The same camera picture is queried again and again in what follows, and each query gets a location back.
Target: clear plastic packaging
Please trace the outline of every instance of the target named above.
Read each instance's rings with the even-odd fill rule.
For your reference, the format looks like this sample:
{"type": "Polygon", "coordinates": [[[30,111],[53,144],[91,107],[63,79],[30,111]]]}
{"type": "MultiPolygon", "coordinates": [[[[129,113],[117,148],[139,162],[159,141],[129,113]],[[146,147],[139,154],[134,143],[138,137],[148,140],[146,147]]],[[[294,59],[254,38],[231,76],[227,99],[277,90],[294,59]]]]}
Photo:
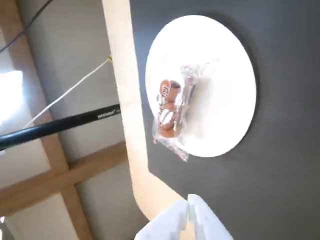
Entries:
{"type": "Polygon", "coordinates": [[[182,66],[183,81],[163,80],[156,96],[158,113],[154,119],[152,134],[154,143],[160,142],[176,153],[183,161],[189,154],[179,148],[183,144],[183,131],[188,127],[187,114],[193,92],[201,77],[201,66],[182,66]]]}

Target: gray tabletop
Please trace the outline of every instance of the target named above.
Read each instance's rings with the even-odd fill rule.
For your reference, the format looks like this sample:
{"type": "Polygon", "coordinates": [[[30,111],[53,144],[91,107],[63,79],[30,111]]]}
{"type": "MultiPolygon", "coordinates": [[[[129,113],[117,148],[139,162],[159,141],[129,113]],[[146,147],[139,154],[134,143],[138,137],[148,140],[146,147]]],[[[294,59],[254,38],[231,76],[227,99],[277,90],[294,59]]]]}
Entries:
{"type": "Polygon", "coordinates": [[[320,239],[320,1],[131,0],[148,167],[177,193],[200,195],[236,240],[320,239]],[[145,69],[158,32],[198,14],[228,27],[253,64],[252,124],[230,152],[182,162],[152,141],[145,69]]]}

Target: wooden beam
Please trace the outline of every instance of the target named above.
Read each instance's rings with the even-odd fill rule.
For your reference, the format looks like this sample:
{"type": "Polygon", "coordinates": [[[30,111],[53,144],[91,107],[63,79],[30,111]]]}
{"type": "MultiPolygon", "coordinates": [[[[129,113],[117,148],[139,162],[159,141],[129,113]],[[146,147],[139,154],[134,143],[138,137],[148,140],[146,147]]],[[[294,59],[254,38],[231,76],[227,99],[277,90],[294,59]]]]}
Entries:
{"type": "Polygon", "coordinates": [[[86,215],[84,211],[79,211],[79,209],[82,209],[82,205],[75,186],[63,188],[61,190],[61,195],[73,225],[77,226],[75,230],[78,238],[80,240],[92,240],[93,237],[91,235],[86,215]]]}
{"type": "Polygon", "coordinates": [[[36,185],[44,183],[49,179],[52,179],[56,175],[55,171],[49,170],[43,173],[40,173],[36,176],[30,177],[24,181],[17,182],[13,185],[7,186],[0,190],[0,203],[3,199],[7,199],[8,197],[19,193],[25,189],[32,188],[36,185]]]}
{"type": "Polygon", "coordinates": [[[55,175],[45,182],[28,186],[28,188],[19,192],[12,189],[10,192],[15,193],[0,201],[0,216],[8,216],[32,206],[54,193],[83,182],[127,159],[126,144],[120,142],[80,159],[69,171],[55,175]]]}

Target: wire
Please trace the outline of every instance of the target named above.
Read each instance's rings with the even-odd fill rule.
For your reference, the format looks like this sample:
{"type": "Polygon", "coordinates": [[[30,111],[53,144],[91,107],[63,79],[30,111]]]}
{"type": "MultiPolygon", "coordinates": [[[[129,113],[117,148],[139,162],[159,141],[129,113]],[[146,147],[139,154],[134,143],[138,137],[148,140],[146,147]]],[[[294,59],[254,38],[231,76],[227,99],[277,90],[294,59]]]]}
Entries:
{"type": "Polygon", "coordinates": [[[52,2],[53,0],[48,0],[31,18],[30,22],[26,25],[26,27],[14,38],[9,42],[5,47],[0,49],[0,54],[9,48],[12,44],[14,44],[21,36],[23,36],[27,30],[31,27],[34,21],[39,17],[39,15],[45,10],[45,8],[52,2]]]}
{"type": "Polygon", "coordinates": [[[69,88],[64,94],[62,94],[60,97],[58,97],[56,100],[54,100],[52,103],[50,103],[47,107],[45,107],[37,116],[35,116],[32,120],[30,120],[23,129],[27,128],[32,124],[37,118],[39,118],[42,114],[44,114],[49,108],[51,108],[53,105],[55,105],[57,102],[59,102],[61,99],[63,99],[68,93],[70,93],[73,89],[75,89],[79,84],[81,84],[84,80],[86,80],[89,76],[94,74],[96,71],[98,71],[103,65],[105,65],[108,61],[112,62],[112,57],[109,56],[107,60],[105,60],[103,63],[101,63],[96,69],[85,75],[80,81],[78,81],[75,85],[73,85],[71,88],[69,88]]]}

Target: round white plate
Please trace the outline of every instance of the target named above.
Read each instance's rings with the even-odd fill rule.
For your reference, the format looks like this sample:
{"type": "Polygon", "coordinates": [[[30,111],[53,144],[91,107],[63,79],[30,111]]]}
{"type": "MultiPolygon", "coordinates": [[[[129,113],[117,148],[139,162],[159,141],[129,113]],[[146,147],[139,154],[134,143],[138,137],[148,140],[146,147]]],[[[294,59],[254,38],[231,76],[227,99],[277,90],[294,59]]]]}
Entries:
{"type": "Polygon", "coordinates": [[[233,149],[245,136],[256,106],[256,79],[244,47],[221,23],[188,15],[167,24],[152,43],[146,62],[145,87],[154,116],[162,80],[182,81],[180,66],[214,62],[191,99],[184,143],[199,157],[233,149]]]}

